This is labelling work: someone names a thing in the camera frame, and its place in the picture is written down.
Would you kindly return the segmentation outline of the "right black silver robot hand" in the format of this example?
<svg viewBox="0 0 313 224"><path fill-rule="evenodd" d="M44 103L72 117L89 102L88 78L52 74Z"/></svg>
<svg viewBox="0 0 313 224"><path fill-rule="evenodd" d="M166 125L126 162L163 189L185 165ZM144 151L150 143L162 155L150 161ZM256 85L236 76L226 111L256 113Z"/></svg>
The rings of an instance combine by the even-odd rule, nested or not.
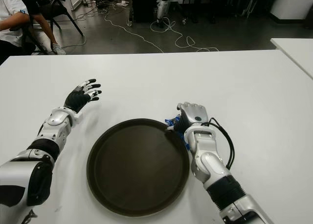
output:
<svg viewBox="0 0 313 224"><path fill-rule="evenodd" d="M178 103L177 110L180 111L179 120L174 120L173 125L167 127L167 132L185 133L191 126L198 126L209 121L206 108L195 103Z"/></svg>

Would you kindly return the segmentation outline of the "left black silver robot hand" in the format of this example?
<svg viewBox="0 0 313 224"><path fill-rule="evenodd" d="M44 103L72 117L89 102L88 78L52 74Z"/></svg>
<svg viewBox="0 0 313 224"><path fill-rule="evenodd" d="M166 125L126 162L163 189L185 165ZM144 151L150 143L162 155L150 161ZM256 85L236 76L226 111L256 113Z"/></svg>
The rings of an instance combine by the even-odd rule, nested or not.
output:
<svg viewBox="0 0 313 224"><path fill-rule="evenodd" d="M96 84L96 79L89 79L79 84L66 98L64 107L78 113L88 102L99 100L98 95L102 93Z"/></svg>

